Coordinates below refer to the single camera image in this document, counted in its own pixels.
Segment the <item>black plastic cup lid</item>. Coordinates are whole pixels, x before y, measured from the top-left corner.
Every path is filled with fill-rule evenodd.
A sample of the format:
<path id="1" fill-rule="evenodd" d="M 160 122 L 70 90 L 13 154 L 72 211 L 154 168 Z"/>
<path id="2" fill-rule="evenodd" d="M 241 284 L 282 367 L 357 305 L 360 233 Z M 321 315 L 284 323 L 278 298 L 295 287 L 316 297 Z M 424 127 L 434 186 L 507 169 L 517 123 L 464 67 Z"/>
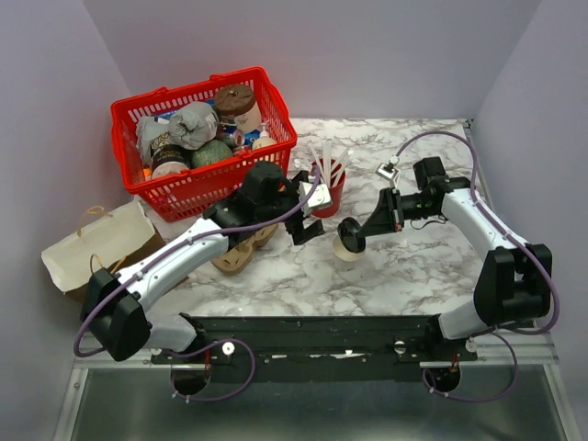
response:
<path id="1" fill-rule="evenodd" d="M 337 234 L 342 246 L 353 254 L 363 253 L 366 249 L 366 239 L 359 236 L 361 225 L 352 218 L 344 218 L 337 227 Z"/>

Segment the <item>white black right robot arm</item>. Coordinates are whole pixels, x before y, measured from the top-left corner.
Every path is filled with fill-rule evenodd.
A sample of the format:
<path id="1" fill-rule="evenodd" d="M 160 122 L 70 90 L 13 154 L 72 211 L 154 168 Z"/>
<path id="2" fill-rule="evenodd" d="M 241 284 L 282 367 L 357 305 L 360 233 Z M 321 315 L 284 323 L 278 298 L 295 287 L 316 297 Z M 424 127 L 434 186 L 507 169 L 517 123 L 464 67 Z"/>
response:
<path id="1" fill-rule="evenodd" d="M 413 172 L 417 192 L 380 190 L 370 217 L 364 223 L 346 218 L 337 233 L 347 251 L 361 253 L 368 237 L 401 232 L 408 221 L 439 216 L 453 223 L 482 258 L 471 300 L 432 320 L 432 332 L 422 340 L 424 352 L 441 360 L 454 352 L 458 339 L 545 316 L 552 305 L 545 279 L 551 271 L 550 250 L 509 232 L 479 199 L 470 180 L 448 176 L 440 158 L 424 158 Z"/>

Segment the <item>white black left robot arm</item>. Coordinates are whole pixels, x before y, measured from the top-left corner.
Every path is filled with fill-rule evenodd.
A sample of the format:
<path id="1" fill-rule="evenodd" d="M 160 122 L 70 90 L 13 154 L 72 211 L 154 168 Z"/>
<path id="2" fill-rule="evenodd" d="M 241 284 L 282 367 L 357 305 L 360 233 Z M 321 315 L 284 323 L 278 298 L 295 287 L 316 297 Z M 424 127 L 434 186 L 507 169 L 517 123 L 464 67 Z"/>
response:
<path id="1" fill-rule="evenodd" d="M 255 163 L 236 190 L 208 207 L 165 247 L 117 272 L 102 268 L 90 277 L 82 324 L 73 344 L 75 355 L 86 355 L 80 344 L 84 334 L 90 333 L 116 361 L 143 348 L 174 353 L 185 363 L 197 361 L 204 342 L 196 326 L 181 313 L 157 318 L 151 308 L 199 266 L 266 227 L 285 224 L 296 245 L 322 235 L 320 221 L 311 226 L 303 222 L 319 201 L 328 199 L 318 167 L 287 179 L 277 164 Z"/>

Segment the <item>white paper coffee cup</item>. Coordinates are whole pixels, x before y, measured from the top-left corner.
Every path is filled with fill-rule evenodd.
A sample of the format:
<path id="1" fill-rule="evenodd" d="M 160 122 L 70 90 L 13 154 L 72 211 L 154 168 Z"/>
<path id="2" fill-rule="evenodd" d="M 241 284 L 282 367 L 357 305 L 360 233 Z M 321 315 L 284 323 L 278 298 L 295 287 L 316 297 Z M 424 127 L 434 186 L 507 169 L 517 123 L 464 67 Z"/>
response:
<path id="1" fill-rule="evenodd" d="M 332 241 L 332 247 L 334 258 L 339 263 L 354 263 L 360 260 L 365 254 L 364 252 L 351 252 L 347 250 L 338 235 L 334 236 Z"/>

